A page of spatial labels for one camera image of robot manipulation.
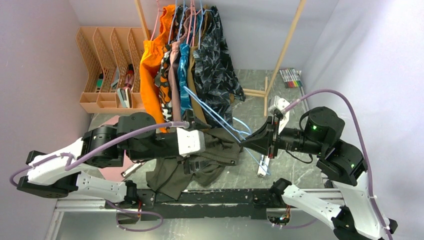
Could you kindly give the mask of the olive green shorts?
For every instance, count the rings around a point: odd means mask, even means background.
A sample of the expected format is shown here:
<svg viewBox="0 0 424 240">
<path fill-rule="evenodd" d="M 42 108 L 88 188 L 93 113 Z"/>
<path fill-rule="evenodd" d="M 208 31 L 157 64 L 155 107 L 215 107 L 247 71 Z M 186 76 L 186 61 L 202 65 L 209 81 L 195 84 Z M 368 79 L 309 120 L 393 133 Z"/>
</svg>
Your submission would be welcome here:
<svg viewBox="0 0 424 240">
<path fill-rule="evenodd" d="M 188 161 L 190 173 L 185 173 L 184 164 L 179 163 L 176 157 L 159 158 L 154 170 L 145 173 L 146 185 L 177 200 L 192 180 L 207 187 L 222 174 L 226 166 L 238 165 L 243 148 L 225 129 L 207 130 L 204 140 L 205 151 L 182 159 Z"/>
</svg>

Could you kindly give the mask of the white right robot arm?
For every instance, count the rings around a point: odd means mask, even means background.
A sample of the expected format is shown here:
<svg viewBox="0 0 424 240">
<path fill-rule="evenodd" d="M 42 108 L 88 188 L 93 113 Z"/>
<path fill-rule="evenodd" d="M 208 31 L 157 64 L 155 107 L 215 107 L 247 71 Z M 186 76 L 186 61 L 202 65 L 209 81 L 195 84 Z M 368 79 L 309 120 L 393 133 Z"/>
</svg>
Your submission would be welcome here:
<svg viewBox="0 0 424 240">
<path fill-rule="evenodd" d="M 345 122 L 325 106 L 302 115 L 304 128 L 279 129 L 281 119 L 280 113 L 268 117 L 241 145 L 269 158 L 280 150 L 317 156 L 317 168 L 339 189 L 344 205 L 327 202 L 283 178 L 269 188 L 270 202 L 275 207 L 301 209 L 327 225 L 340 240 L 391 238 L 398 223 L 377 213 L 366 159 L 356 146 L 341 140 Z"/>
</svg>

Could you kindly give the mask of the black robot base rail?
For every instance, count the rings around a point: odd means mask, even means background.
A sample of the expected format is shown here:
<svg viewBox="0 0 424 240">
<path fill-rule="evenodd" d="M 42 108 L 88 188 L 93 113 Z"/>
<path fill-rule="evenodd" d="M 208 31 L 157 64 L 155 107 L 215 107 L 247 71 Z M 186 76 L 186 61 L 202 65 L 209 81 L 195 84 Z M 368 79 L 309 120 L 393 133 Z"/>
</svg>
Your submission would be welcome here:
<svg viewBox="0 0 424 240">
<path fill-rule="evenodd" d="M 164 219 L 246 218 L 266 220 L 267 212 L 286 204 L 267 188 L 188 189 L 178 199 L 151 189 L 138 189 L 141 209 Z"/>
</svg>

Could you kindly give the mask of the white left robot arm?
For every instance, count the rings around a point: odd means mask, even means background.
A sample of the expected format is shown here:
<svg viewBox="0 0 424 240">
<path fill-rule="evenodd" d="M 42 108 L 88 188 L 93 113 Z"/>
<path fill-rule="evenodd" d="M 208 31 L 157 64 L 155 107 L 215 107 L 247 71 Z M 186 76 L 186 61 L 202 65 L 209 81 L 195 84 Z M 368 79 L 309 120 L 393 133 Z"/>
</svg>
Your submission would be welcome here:
<svg viewBox="0 0 424 240">
<path fill-rule="evenodd" d="M 125 158 L 134 163 L 181 160 L 205 151 L 204 130 L 209 128 L 192 110 L 187 110 L 181 121 L 165 123 L 157 123 L 145 112 L 120 116 L 117 123 L 90 130 L 55 152 L 29 152 L 25 175 L 9 181 L 17 190 L 42 198 L 60 199 L 76 193 L 132 208 L 139 200 L 134 182 L 98 178 L 86 170 L 122 167 Z"/>
</svg>

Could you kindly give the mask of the blue wire hanger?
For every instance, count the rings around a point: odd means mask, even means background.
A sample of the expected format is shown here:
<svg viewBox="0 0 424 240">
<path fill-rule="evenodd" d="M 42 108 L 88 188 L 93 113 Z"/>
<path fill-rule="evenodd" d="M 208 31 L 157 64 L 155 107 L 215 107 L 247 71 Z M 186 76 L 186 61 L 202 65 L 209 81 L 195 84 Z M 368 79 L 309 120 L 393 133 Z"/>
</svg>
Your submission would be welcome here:
<svg viewBox="0 0 424 240">
<path fill-rule="evenodd" d="M 244 140 L 245 137 L 243 135 L 246 134 L 244 131 L 240 131 L 235 129 L 232 125 L 230 125 L 223 117 L 221 117 L 217 112 L 215 112 L 210 106 L 208 106 L 205 102 L 200 100 L 200 98 L 194 94 L 193 91 L 191 91 L 187 86 L 184 86 L 183 89 L 188 93 L 190 97 L 194 99 L 196 103 L 200 105 L 200 107 L 216 122 L 218 123 L 224 130 L 226 130 L 233 138 L 235 138 L 236 142 L 241 143 L 241 140 Z M 255 157 L 254 154 L 248 150 L 245 149 L 247 153 L 252 157 L 252 159 L 258 164 L 259 166 L 259 157 Z"/>
</svg>

